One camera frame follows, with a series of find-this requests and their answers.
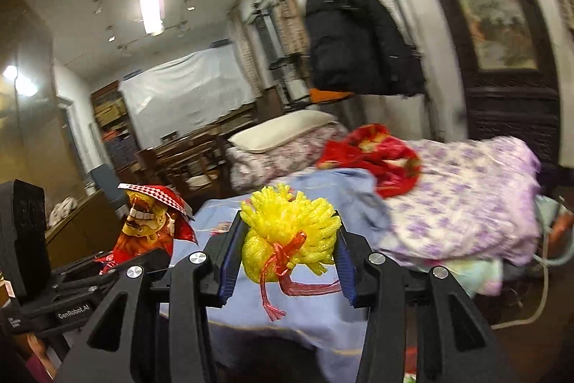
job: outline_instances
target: silver screw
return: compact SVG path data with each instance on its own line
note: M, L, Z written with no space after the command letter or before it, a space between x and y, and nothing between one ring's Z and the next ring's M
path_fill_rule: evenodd
M207 260L207 255L203 252L194 252L189 256L189 261L196 265L203 263L205 260Z
M432 270L432 274L438 279L443 280L448 276L448 270L444 266L437 266Z
M127 277L128 278L137 278L144 272L144 269L141 266L130 266L127 270Z
M382 265L386 258L382 253L371 253L368 256L368 260L375 265Z

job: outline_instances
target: dark wooden door frame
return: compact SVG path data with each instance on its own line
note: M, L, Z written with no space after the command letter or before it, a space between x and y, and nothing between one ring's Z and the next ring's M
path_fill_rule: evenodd
M518 0L530 29L538 69L481 70L459 0L440 0L463 79L469 137L524 140L552 183L560 152L560 94L555 57L537 0Z

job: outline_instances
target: checkered pattern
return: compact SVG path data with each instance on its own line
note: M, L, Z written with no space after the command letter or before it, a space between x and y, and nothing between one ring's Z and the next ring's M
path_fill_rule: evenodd
M183 199L174 191L164 187L163 185L133 185L131 183L120 183L118 189L131 190L133 192L144 193L150 197L165 203L167 206L171 206L173 209L177 209L184 216L188 216L185 212L186 203Z

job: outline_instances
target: rectangular ceiling lamp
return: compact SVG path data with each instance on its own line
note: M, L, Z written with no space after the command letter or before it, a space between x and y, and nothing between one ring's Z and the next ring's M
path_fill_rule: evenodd
M164 31L161 20L164 10L164 0L140 0L143 26L148 35L159 35Z

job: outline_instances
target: white cable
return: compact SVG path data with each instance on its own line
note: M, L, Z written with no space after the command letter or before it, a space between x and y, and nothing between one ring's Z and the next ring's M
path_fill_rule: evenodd
M544 240L542 242L542 261L539 261L540 265L542 265L542 269L544 270L544 286L542 288L542 297L540 299L540 305L538 306L538 309L535 311L535 314L533 314L530 318L524 320L513 320L512 322L498 323L496 325L492 325L493 330L501 330L503 328L510 328L511 326L532 324L536 320L538 320L538 318L540 318L540 315L542 315L544 307L546 307L546 299L548 298L549 278L548 278L548 265L546 263L546 260L548 258L548 243L549 243L549 234L546 232L546 230L544 230Z

